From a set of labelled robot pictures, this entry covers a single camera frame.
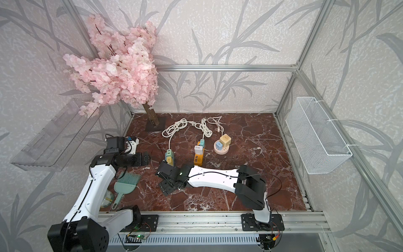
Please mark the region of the blue power strip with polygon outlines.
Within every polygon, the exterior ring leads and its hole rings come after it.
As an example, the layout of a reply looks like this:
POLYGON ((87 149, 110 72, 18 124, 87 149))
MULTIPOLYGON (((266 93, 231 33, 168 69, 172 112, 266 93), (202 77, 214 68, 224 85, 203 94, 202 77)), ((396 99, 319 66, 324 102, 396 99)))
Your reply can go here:
POLYGON ((168 149, 165 153, 165 161, 167 164, 174 166, 175 165, 175 157, 172 149, 168 149))

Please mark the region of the yellow plug adapter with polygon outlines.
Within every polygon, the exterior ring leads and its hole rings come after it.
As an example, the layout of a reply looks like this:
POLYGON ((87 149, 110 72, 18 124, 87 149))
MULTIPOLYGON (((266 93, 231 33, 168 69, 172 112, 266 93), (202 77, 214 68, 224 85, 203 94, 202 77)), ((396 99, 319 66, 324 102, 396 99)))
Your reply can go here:
POLYGON ((167 164, 174 166, 174 159, 171 156, 168 156, 166 158, 166 162, 167 162, 167 164))

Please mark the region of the green plug adapter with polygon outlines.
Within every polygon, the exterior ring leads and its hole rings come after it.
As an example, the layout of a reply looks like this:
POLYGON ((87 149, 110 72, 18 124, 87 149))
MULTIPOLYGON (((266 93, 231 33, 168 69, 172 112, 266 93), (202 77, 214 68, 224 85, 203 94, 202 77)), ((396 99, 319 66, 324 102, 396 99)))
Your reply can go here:
POLYGON ((171 149, 168 149, 165 153, 165 158, 167 158, 168 156, 174 158, 174 152, 171 149))

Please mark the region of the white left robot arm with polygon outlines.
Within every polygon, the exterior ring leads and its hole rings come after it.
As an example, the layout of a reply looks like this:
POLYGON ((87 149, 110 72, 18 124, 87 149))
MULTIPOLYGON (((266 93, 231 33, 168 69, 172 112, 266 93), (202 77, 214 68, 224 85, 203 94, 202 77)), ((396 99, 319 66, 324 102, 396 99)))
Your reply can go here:
POLYGON ((47 237, 55 252, 105 252, 109 240, 126 227, 142 226, 138 206, 125 208, 98 222, 101 203, 116 172, 120 168, 149 164, 147 152, 136 154, 109 153, 95 156, 89 176, 77 201, 60 224, 52 225, 47 237))

